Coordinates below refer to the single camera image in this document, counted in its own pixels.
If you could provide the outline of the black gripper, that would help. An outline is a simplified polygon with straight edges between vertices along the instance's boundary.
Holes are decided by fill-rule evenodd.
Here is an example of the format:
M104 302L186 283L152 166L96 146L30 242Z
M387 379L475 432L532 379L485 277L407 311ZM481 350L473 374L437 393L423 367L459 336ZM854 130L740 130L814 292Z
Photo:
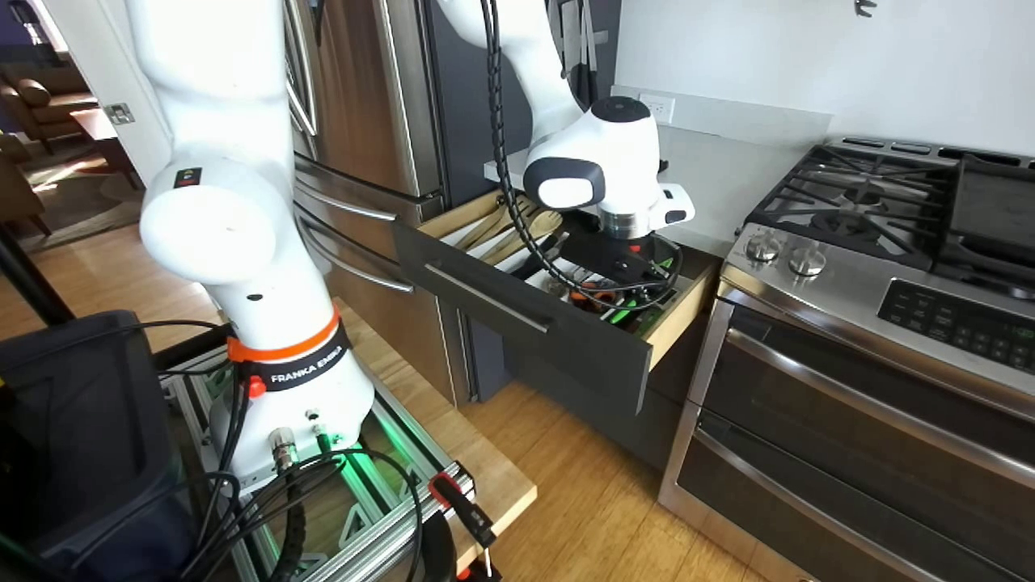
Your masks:
M651 307L669 299L678 272L678 248L661 237L609 241L601 234L573 234L558 257L584 272L579 287L590 302L634 302Z

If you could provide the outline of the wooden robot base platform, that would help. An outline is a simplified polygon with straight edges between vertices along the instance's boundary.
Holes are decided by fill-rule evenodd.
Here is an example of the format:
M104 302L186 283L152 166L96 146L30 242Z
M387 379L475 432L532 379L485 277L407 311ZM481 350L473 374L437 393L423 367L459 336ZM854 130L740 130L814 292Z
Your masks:
M226 358L222 331L201 331L197 336L162 350L158 370L166 374L169 370L183 367L197 356ZM430 432L430 441L454 463L459 463L475 482L475 502L464 502L446 482L437 486L437 499L448 499L455 510L448 533L454 533L454 543L459 546L459 574L446 574L434 582L500 582L500 574L492 564L492 546L532 506L535 486L423 382L407 382L401 372L392 372L387 367L374 367L373 379L374 379L374 388L383 388L387 395L394 395L401 407ZM220 449L220 437L226 432L226 412L238 412L243 393L245 393L243 372L229 362L229 388L220 397L220 403L211 412L211 417L215 419L215 449ZM284 430L284 426L270 430L258 445L270 472L276 472L276 463L282 458L282 452L276 452L270 442L294 441L294 437L308 441L316 426L339 432L322 417L310 417L299 430Z

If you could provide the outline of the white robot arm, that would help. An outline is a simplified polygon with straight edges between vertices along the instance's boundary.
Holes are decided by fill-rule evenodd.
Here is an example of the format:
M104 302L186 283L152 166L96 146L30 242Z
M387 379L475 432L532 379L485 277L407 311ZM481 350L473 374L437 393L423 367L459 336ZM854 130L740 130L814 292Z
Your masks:
M437 7L459 38L514 67L531 108L526 150L495 161L503 183L596 218L620 246L694 218L689 195L661 180L647 105L574 99L544 0ZM322 0L125 0L125 13L170 130L141 242L233 325L243 388L215 412L215 442L229 472L262 490L277 441L312 442L321 426L355 437L374 402L294 227L296 174L413 195L428 159L392 124L374 29L350 29Z

